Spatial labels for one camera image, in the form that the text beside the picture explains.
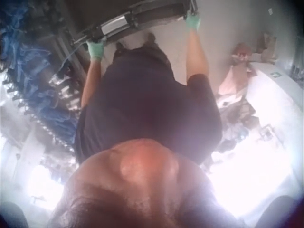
latex glove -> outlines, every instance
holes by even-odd
[[[105,42],[106,42],[105,39],[103,39],[99,43],[93,43],[88,41],[86,42],[91,59],[100,59],[100,60],[102,59],[104,55]]]
[[[189,11],[187,13],[186,19],[188,29],[193,29],[195,31],[199,30],[200,27],[200,17],[198,14],[192,15]]]

sleeve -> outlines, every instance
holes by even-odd
[[[85,155],[86,151],[86,137],[84,134],[85,131],[85,122],[86,122],[86,109],[87,106],[84,107],[81,111],[77,129],[76,129],[76,135],[75,135],[75,142],[74,142],[74,150],[75,150],[75,156],[76,160],[79,164],[83,163],[87,156]]]
[[[204,118],[205,149],[211,154],[222,138],[222,122],[209,80],[203,74],[193,75],[187,82],[187,88]]]

metal frame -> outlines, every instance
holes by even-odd
[[[138,4],[129,6],[123,14],[117,15],[117,17],[111,20],[106,22],[97,21],[83,32],[76,33],[76,25],[72,20],[67,5],[62,0],[58,0],[57,2],[61,13],[66,20],[67,27],[74,39],[74,43],[81,43],[86,40],[98,41],[104,36],[107,37],[108,41],[114,42],[139,30],[157,25],[161,23],[161,20],[173,20],[185,17],[188,10],[190,10],[192,14],[197,12],[195,0],[144,0]],[[175,10],[168,10],[170,7],[175,7]],[[161,9],[167,9],[168,15],[159,14],[160,18],[153,19],[153,15],[150,13],[148,16],[150,17],[150,21],[140,20],[145,17],[145,14],[149,14],[149,12],[152,11],[157,17],[157,10]]]

blue tarp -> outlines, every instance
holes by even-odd
[[[68,145],[74,143],[77,119],[69,110],[57,107],[58,95],[51,86],[41,88],[43,71],[50,66],[48,50],[37,44],[22,42],[25,33],[21,28],[29,7],[21,0],[2,0],[1,61],[10,62],[9,76],[23,94],[27,105],[56,136]]]

person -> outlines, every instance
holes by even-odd
[[[152,34],[138,49],[119,44],[101,80],[103,46],[89,43],[76,135],[80,167],[49,227],[238,227],[198,166],[221,137],[199,22],[188,14],[187,85],[174,80]]]
[[[188,15],[187,85],[174,80],[167,56],[150,33],[141,48],[117,44],[101,77],[104,42],[88,43],[91,63],[81,99],[75,151],[81,164],[100,151],[133,139],[154,139],[196,164],[221,140],[219,110],[200,44],[198,15]]]

